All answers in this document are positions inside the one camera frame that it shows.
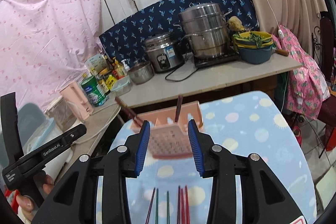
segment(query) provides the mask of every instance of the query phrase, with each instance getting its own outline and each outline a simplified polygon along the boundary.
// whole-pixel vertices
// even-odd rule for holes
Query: chair seat
[[[336,127],[336,97],[331,95],[322,103],[318,119],[325,124]]]

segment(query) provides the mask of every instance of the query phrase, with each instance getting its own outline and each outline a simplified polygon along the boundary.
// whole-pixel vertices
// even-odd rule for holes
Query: silver screw
[[[212,150],[215,152],[221,152],[222,151],[222,147],[218,144],[215,144],[212,146]]]
[[[260,157],[259,157],[258,154],[256,154],[256,153],[251,154],[251,160],[255,160],[255,161],[257,161],[257,160],[259,160],[259,159],[260,159]]]
[[[126,152],[126,150],[127,150],[127,146],[125,145],[121,145],[117,148],[117,151],[120,153]]]
[[[81,155],[81,156],[79,157],[79,160],[80,160],[81,162],[86,162],[88,159],[89,159],[89,156],[88,156],[88,155]]]

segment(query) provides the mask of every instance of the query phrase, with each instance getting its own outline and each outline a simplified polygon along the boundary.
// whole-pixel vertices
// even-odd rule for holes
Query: green chopstick
[[[169,214],[169,191],[167,191],[167,224],[170,224],[170,214]]]
[[[155,224],[159,224],[159,189],[158,188],[156,188]]]

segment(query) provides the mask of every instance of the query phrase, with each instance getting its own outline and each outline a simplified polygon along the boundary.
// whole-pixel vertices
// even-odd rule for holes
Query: stainless steel pot
[[[145,40],[146,53],[155,72],[165,72],[183,63],[179,42],[174,33],[164,33]]]
[[[151,62],[137,63],[127,72],[134,84],[140,85],[149,81],[153,76]]]
[[[184,37],[197,58],[216,58],[228,53],[230,37],[225,15],[218,3],[199,4],[178,15]]]

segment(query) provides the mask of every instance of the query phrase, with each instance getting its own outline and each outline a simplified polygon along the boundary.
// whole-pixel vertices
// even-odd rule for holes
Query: white sticker with red border
[[[290,224],[306,224],[306,220],[303,216],[300,216],[298,219],[294,220]]]

